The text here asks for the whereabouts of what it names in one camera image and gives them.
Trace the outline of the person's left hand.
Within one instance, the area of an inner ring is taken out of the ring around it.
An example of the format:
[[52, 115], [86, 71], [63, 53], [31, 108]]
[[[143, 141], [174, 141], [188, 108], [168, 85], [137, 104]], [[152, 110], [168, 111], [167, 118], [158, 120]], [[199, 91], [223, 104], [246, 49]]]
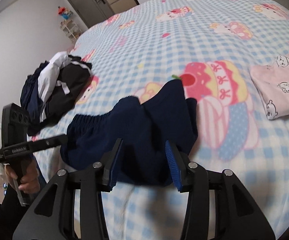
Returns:
[[[40, 183], [38, 177], [40, 175], [38, 168], [36, 167], [37, 163], [35, 159], [32, 159], [30, 164], [27, 166], [26, 174], [21, 178], [21, 183], [19, 185], [19, 190], [23, 191], [26, 194], [34, 194], [40, 191]], [[9, 164], [4, 166], [4, 172], [8, 184], [15, 189], [14, 180], [17, 180], [17, 175], [15, 171], [11, 168]]]

